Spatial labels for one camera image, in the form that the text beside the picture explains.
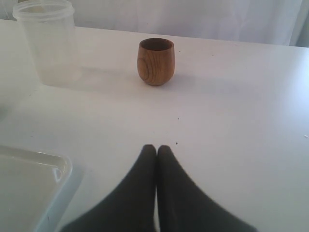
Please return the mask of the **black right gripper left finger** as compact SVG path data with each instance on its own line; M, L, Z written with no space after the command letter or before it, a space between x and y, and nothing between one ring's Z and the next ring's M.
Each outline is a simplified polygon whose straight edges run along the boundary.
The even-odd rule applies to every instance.
M154 232L156 149L144 145L121 183L63 232Z

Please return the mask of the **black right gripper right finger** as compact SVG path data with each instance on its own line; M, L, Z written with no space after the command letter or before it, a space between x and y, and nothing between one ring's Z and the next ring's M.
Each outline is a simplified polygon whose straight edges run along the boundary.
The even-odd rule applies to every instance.
M188 176L171 148L157 153L157 200L162 232L255 232L207 196Z

